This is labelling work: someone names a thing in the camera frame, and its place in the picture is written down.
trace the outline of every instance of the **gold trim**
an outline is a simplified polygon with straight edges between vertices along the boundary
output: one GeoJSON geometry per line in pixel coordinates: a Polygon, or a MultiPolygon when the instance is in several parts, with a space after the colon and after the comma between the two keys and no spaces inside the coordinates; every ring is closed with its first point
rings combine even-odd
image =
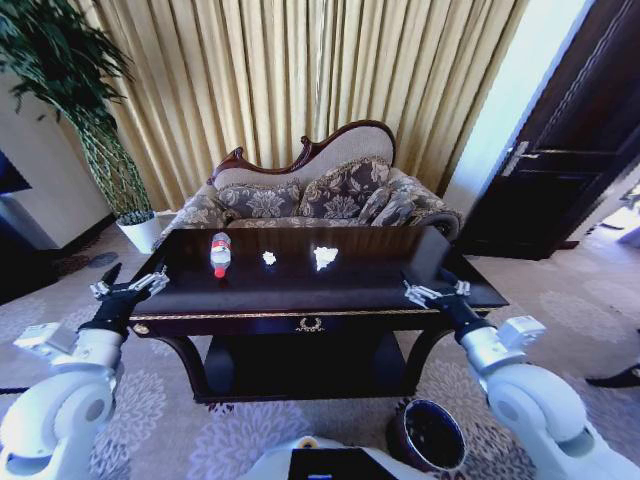
{"type": "Polygon", "coordinates": [[[139,335],[147,335],[149,333],[149,327],[147,327],[146,325],[143,325],[141,323],[136,323],[133,326],[133,331],[136,332],[139,335]]]}
{"type": "Polygon", "coordinates": [[[316,317],[313,320],[315,324],[310,327],[307,325],[307,317],[304,317],[302,320],[300,320],[300,326],[296,328],[296,332],[324,332],[324,327],[322,326],[322,320],[320,319],[320,317],[316,317]]]}
{"type": "MultiPolygon", "coordinates": [[[[499,307],[473,308],[477,313],[492,312],[499,307]]],[[[429,308],[422,310],[353,310],[341,312],[274,312],[274,313],[205,313],[192,315],[132,315],[132,321],[140,320],[206,320],[209,318],[269,318],[269,317],[301,317],[311,315],[335,316],[335,315],[414,315],[420,313],[438,313],[438,310],[429,308]]]]}

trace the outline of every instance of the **sofa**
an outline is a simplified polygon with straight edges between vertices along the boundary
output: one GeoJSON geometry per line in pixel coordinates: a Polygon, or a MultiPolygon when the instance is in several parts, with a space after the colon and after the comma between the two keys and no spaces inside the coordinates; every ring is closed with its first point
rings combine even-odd
{"type": "Polygon", "coordinates": [[[349,123],[322,142],[302,137],[297,160],[264,169],[233,150],[162,232],[176,228],[433,225],[449,240],[461,215],[393,166],[395,139],[381,122],[349,123]]]}

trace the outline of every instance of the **dark wooden table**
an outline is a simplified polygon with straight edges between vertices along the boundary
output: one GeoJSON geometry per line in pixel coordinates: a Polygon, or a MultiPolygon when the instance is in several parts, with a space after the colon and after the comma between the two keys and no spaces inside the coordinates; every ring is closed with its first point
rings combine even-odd
{"type": "Polygon", "coordinates": [[[169,235],[136,278],[165,265],[170,282],[130,320],[138,336],[173,347],[200,403],[412,395],[451,326],[404,297],[403,276],[438,288],[442,266],[471,282],[480,315],[507,305],[432,227],[229,229],[222,280],[209,265],[217,231],[169,235]],[[320,271],[316,247],[339,250],[320,271]],[[399,330],[422,330],[406,361],[399,330]],[[190,335],[213,336],[204,363],[190,335]]]}

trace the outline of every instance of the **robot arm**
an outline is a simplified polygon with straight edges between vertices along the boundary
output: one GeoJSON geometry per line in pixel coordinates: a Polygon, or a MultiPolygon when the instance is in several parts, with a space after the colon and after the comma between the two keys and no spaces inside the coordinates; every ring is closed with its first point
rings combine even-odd
{"type": "MultiPolygon", "coordinates": [[[[449,272],[442,276],[453,283],[449,272]]],[[[518,437],[536,465],[537,478],[640,478],[640,468],[612,450],[588,421],[576,391],[554,373],[525,363],[523,348],[544,326],[525,316],[496,329],[469,308],[468,283],[454,280],[455,287],[439,291],[405,282],[405,295],[449,316],[471,373],[487,392],[491,412],[518,437]]]]}
{"type": "Polygon", "coordinates": [[[115,408],[120,346],[135,305],[160,291],[163,272],[114,285],[120,264],[91,289],[102,302],[78,335],[57,323],[29,327],[14,343],[47,359],[57,375],[27,390],[0,427],[2,479],[89,478],[96,434],[115,408]]]}

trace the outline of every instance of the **potted plant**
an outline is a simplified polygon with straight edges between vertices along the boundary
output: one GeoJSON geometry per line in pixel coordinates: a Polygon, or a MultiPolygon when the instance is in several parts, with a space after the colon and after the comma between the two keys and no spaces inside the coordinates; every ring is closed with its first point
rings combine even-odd
{"type": "Polygon", "coordinates": [[[109,84],[130,78],[128,58],[67,0],[0,0],[0,71],[20,78],[11,93],[19,111],[32,93],[64,115],[120,228],[150,253],[160,225],[133,160],[118,139],[107,101],[123,97],[109,84]]]}

